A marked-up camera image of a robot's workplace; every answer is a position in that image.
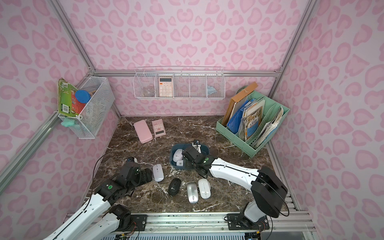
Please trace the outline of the white slim computer mouse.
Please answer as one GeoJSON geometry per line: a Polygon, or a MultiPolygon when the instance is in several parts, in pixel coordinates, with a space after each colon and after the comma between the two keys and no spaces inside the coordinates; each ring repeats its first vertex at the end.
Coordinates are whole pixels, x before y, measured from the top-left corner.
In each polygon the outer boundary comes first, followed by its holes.
{"type": "Polygon", "coordinates": [[[161,164],[156,164],[152,167],[152,172],[155,182],[161,182],[164,180],[164,171],[161,164]]]}

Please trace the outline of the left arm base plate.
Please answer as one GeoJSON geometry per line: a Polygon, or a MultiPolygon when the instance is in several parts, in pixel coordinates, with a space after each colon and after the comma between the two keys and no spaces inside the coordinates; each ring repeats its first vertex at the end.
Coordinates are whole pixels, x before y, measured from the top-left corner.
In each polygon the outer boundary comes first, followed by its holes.
{"type": "Polygon", "coordinates": [[[146,229],[148,215],[133,214],[129,217],[127,232],[143,232],[146,229]]]}

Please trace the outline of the white boxy computer mouse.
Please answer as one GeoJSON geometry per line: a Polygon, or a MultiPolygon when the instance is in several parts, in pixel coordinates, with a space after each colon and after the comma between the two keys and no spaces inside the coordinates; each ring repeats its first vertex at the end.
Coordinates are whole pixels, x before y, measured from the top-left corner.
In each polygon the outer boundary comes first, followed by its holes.
{"type": "Polygon", "coordinates": [[[176,166],[178,166],[178,167],[183,167],[183,166],[184,166],[184,161],[183,161],[183,160],[178,160],[178,161],[176,162],[176,166]]]}

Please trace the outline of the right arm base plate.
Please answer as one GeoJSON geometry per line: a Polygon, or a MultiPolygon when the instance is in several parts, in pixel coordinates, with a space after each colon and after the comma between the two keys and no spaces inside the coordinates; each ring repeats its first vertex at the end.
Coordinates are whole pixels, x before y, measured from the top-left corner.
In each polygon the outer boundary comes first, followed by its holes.
{"type": "Polygon", "coordinates": [[[250,230],[250,231],[265,231],[270,229],[267,216],[263,216],[257,222],[252,222],[241,214],[227,214],[224,220],[228,224],[230,231],[235,230],[250,230]]]}

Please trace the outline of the white rounded computer mouse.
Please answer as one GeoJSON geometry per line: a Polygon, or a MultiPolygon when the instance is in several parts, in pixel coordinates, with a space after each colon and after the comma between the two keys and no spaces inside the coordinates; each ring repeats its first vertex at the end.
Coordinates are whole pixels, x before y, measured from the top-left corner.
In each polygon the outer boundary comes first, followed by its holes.
{"type": "Polygon", "coordinates": [[[173,161],[174,162],[181,161],[183,160],[183,158],[184,158],[183,149],[177,149],[173,155],[173,161]]]}

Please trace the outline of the black computer mouse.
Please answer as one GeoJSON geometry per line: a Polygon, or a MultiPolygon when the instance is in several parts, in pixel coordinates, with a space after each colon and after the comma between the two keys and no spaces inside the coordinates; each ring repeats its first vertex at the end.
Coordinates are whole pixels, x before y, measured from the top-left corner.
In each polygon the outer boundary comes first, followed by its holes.
{"type": "Polygon", "coordinates": [[[168,188],[168,194],[172,197],[176,196],[180,191],[181,183],[182,181],[179,178],[172,179],[168,188]]]}

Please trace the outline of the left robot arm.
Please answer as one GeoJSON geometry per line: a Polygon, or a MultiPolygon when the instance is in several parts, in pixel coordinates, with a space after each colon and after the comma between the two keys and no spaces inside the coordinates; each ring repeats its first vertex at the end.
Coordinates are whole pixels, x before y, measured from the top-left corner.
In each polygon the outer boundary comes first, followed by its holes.
{"type": "Polygon", "coordinates": [[[120,172],[100,184],[89,200],[47,240],[97,240],[116,230],[138,229],[131,212],[114,204],[121,198],[132,196],[136,187],[150,183],[153,171],[141,169],[135,162],[127,162],[120,172]]]}

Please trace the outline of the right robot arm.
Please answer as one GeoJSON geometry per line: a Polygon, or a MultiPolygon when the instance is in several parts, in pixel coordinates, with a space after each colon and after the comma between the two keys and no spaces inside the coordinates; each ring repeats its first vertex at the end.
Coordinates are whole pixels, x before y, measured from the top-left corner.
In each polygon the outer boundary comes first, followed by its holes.
{"type": "Polygon", "coordinates": [[[199,153],[194,147],[183,150],[183,156],[192,164],[202,177],[224,179],[242,186],[253,194],[243,216],[252,223],[264,216],[278,218],[286,204],[287,187],[275,172],[263,166],[261,169],[249,169],[228,163],[221,158],[199,153]]]}

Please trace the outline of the silver computer mouse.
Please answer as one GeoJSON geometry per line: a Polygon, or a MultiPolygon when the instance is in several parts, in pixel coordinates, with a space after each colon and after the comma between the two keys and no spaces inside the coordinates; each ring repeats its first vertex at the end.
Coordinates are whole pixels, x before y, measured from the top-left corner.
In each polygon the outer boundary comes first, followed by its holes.
{"type": "Polygon", "coordinates": [[[195,204],[199,200],[198,187],[196,183],[188,183],[187,184],[187,194],[188,200],[191,204],[195,204]]]}

